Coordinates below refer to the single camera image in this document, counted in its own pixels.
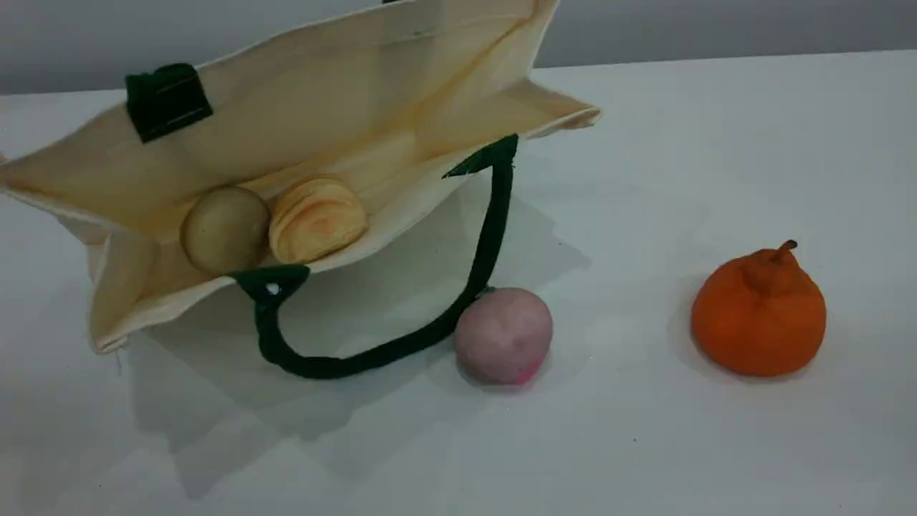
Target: orange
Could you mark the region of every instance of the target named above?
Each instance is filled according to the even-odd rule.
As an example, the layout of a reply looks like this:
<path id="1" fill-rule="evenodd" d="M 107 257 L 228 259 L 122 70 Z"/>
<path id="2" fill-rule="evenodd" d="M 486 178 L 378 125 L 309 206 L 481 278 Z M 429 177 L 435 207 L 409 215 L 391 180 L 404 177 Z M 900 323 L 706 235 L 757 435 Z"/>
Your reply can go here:
<path id="1" fill-rule="evenodd" d="M 793 256 L 796 245 L 736 258 L 704 283 L 691 309 L 691 332 L 714 362 L 740 375 L 781 376 L 818 353 L 827 309 Z"/>

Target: bag handle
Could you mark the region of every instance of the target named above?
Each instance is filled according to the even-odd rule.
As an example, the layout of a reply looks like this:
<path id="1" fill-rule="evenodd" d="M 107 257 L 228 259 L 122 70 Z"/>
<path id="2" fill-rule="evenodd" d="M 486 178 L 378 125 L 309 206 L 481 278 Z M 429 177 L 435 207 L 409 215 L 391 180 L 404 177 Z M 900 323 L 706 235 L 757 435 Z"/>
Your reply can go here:
<path id="1" fill-rule="evenodd" d="M 518 141 L 518 135 L 512 135 L 488 145 L 443 176 L 445 179 L 493 168 L 491 200 L 481 226 L 468 283 L 442 315 L 420 330 L 347 358 L 301 356 L 283 339 L 278 310 L 308 279 L 309 267 L 280 265 L 245 271 L 232 277 L 255 302 L 255 326 L 258 329 L 261 356 L 287 373 L 327 380 L 353 376 L 391 364 L 431 347 L 452 334 L 462 312 L 488 287 L 500 255 L 509 215 L 510 194 L 513 191 L 513 159 Z"/>

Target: fruit stem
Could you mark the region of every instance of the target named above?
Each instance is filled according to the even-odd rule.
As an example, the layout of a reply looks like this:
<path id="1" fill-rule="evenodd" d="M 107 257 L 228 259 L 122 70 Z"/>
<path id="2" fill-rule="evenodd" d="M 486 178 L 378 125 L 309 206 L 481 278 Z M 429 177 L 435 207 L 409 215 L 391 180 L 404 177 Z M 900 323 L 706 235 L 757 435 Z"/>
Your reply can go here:
<path id="1" fill-rule="evenodd" d="M 787 252 L 790 252 L 791 250 L 796 249 L 798 246 L 799 246 L 799 244 L 796 243 L 795 240 L 787 240 L 787 241 L 785 241 L 785 242 L 783 243 L 783 245 L 781 245 L 780 248 L 777 249 L 777 252 L 775 252 L 774 255 L 770 257 L 770 261 L 771 261 L 771 262 L 774 262 L 775 264 L 778 264 L 778 263 L 780 262 L 780 260 L 783 259 L 783 256 L 784 256 Z"/>

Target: cream canvas fabric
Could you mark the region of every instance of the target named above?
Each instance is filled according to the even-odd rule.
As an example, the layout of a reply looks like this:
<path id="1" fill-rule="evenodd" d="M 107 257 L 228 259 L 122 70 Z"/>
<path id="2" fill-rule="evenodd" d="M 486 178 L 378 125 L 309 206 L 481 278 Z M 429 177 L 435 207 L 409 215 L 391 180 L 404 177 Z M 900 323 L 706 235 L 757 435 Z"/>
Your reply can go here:
<path id="1" fill-rule="evenodd" d="M 142 143 L 124 104 L 0 165 L 5 191 L 87 248 L 93 348 L 179 317 L 231 285 L 178 243 L 202 194 L 241 185 L 273 203 L 306 177 L 347 182 L 370 229 L 309 264 L 365 258 L 441 203 L 461 160 L 508 134 L 590 125 L 599 110 L 528 79 L 557 0 L 415 0 L 283 32 L 198 68 L 214 115 Z"/>

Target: white tabletop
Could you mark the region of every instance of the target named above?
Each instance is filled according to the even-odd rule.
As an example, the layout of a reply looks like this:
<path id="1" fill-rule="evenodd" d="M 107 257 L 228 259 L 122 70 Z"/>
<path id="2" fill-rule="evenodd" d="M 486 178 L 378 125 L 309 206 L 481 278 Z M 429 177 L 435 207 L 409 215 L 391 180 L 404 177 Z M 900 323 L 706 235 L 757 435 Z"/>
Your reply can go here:
<path id="1" fill-rule="evenodd" d="M 554 312 L 527 390 L 482 389 L 449 343 L 349 380 L 257 354 L 230 288 L 94 355 L 79 243 L 0 198 L 0 514 L 913 514 L 917 51 L 537 71 L 605 109 L 527 143 L 498 286 Z M 122 92 L 0 97 L 0 151 Z M 458 292 L 488 195 L 463 187 L 390 248 L 284 307 L 353 353 Z M 721 262 L 792 238 L 829 308 L 803 374 L 747 381 L 691 343 Z"/>

